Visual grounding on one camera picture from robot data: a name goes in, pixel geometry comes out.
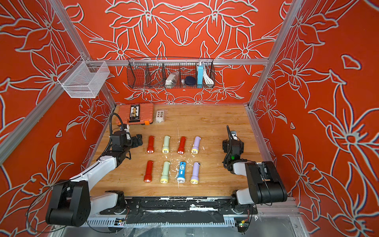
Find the red flashlight back row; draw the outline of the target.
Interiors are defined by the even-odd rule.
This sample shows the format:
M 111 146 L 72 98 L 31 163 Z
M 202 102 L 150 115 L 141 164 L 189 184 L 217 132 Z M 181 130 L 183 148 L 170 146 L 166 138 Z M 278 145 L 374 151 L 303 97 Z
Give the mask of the red flashlight back row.
M 182 136 L 180 139 L 179 147 L 177 150 L 177 153 L 182 155 L 185 152 L 185 143 L 186 143 L 187 138 L 185 136 Z
M 148 154 L 154 153 L 154 151 L 155 151 L 154 142 L 155 142 L 155 137 L 152 135 L 149 136 L 148 147 L 147 147 L 147 153 Z

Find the red flashlight row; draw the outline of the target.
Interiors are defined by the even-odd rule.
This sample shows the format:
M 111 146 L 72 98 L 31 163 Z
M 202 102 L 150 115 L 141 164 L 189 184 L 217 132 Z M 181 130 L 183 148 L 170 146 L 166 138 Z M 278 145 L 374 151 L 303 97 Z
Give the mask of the red flashlight row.
M 145 176 L 144 176 L 144 182 L 146 182 L 146 183 L 152 182 L 153 165 L 154 165 L 153 161 L 151 161 L 151 160 L 147 161 L 146 172 L 145 172 Z
M 149 136 L 148 147 L 147 147 L 147 153 L 148 154 L 154 153 L 154 151 L 155 151 L 154 142 L 155 142 L 155 137 L 152 135 Z
M 185 143 L 186 143 L 187 138 L 185 136 L 182 136 L 180 139 L 179 147 L 177 150 L 177 153 L 182 155 L 185 152 Z

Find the purple flashlight back row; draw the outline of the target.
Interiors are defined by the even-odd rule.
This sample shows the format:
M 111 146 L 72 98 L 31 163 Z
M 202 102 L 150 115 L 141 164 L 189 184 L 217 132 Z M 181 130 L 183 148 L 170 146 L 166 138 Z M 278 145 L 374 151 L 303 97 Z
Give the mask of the purple flashlight back row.
M 201 137 L 196 136 L 194 139 L 193 147 L 191 149 L 192 154 L 198 154 L 199 153 L 199 145 L 200 145 Z

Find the purple flashlight row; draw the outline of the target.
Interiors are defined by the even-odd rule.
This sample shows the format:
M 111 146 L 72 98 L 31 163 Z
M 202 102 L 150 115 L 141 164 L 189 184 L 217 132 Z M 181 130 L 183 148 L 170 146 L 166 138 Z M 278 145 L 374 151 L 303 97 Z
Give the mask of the purple flashlight row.
M 192 176 L 190 179 L 190 182 L 194 185 L 197 185 L 199 183 L 199 170 L 200 170 L 200 163 L 195 162 L 193 164 Z
M 198 154 L 199 153 L 199 145 L 200 145 L 201 137 L 196 136 L 194 139 L 193 147 L 191 149 L 192 154 Z

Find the cream flashlight back row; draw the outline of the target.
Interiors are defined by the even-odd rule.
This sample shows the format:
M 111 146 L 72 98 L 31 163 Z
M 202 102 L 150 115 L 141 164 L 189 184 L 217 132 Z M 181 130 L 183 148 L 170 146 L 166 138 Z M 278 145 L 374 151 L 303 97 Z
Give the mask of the cream flashlight back row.
M 169 144 L 170 144 L 170 136 L 166 135 L 164 137 L 162 153 L 168 154 L 170 152 Z

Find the red flashlight front row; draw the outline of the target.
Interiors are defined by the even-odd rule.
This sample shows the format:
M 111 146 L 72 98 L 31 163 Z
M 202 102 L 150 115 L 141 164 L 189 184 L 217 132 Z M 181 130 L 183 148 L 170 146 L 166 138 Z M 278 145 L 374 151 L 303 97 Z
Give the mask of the red flashlight front row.
M 154 165 L 153 161 L 151 161 L 151 160 L 147 161 L 146 172 L 145 172 L 145 176 L 144 176 L 144 182 L 146 182 L 146 183 L 152 182 L 153 165 Z

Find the purple flashlight front row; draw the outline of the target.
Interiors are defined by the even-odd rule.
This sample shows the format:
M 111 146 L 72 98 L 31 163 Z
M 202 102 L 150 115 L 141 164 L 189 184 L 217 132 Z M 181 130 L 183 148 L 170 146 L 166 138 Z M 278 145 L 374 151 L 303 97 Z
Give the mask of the purple flashlight front row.
M 197 185 L 199 183 L 199 170 L 200 170 L 200 163 L 195 162 L 193 164 L 192 176 L 190 179 L 190 182 L 194 185 Z

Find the green flashlight front row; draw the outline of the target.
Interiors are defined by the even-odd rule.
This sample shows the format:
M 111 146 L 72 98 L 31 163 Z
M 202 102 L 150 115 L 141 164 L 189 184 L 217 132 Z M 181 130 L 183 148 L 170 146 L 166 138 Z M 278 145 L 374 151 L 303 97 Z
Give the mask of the green flashlight front row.
M 162 173 L 161 173 L 161 178 L 160 178 L 160 182 L 162 184 L 166 184 L 169 181 L 169 169 L 170 169 L 170 162 L 165 161 L 163 163 L 163 168 L 162 168 Z

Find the blue flashlight front row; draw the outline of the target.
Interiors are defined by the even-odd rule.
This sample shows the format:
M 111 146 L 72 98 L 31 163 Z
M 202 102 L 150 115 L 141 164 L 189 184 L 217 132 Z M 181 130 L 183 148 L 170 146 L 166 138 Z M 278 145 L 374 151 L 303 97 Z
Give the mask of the blue flashlight front row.
M 186 171 L 186 162 L 179 163 L 179 171 L 177 176 L 178 183 L 185 183 L 185 171 Z

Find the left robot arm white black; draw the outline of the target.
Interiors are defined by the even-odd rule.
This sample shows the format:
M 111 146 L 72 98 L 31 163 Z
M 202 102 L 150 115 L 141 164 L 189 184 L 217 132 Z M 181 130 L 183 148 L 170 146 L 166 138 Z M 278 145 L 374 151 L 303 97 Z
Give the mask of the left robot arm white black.
M 121 123 L 118 131 L 113 131 L 111 126 L 109 131 L 109 142 L 93 165 L 53 186 L 45 216 L 47 224 L 80 227 L 90 216 L 104 210 L 113 210 L 117 214 L 126 212 L 127 204 L 122 191 L 107 191 L 97 197 L 91 197 L 90 191 L 124 160 L 131 159 L 131 149 L 143 145 L 143 136 L 131 136 L 125 123 Z

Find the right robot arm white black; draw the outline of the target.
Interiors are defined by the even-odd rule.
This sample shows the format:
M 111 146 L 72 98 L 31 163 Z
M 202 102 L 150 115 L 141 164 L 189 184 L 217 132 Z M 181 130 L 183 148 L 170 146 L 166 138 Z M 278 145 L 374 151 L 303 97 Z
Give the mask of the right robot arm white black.
M 228 138 L 222 143 L 226 153 L 223 166 L 231 174 L 245 176 L 248 185 L 245 189 L 233 191 L 231 206 L 286 202 L 288 194 L 274 163 L 258 163 L 242 158 L 244 142 L 229 126 L 227 133 Z

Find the black card on case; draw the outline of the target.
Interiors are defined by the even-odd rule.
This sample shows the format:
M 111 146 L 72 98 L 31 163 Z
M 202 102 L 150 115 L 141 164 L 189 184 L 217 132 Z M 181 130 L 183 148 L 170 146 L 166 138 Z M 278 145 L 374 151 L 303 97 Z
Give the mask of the black card on case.
M 140 122 L 140 105 L 139 104 L 131 105 L 129 122 Z

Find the white button box in bag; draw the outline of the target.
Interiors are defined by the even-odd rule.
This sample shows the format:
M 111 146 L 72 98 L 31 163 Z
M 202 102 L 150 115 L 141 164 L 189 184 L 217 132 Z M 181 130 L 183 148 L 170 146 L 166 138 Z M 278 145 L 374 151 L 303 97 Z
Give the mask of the white button box in bag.
M 165 122 L 166 113 L 165 110 L 157 110 L 156 112 L 156 123 Z

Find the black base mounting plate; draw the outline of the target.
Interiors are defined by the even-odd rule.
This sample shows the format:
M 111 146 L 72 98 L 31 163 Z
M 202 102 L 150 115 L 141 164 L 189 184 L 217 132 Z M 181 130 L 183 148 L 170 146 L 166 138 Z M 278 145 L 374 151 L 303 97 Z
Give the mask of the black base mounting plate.
M 226 224 L 258 214 L 255 204 L 238 205 L 230 197 L 126 197 L 125 206 L 100 215 L 126 219 L 126 224 Z

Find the clear plastic wall bin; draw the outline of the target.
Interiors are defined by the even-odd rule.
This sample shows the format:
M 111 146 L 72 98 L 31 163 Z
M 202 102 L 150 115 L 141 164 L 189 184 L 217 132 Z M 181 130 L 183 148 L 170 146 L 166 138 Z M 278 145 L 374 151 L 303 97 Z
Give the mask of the clear plastic wall bin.
M 110 70 L 105 61 L 80 61 L 59 80 L 61 87 L 71 98 L 96 98 L 105 84 Z

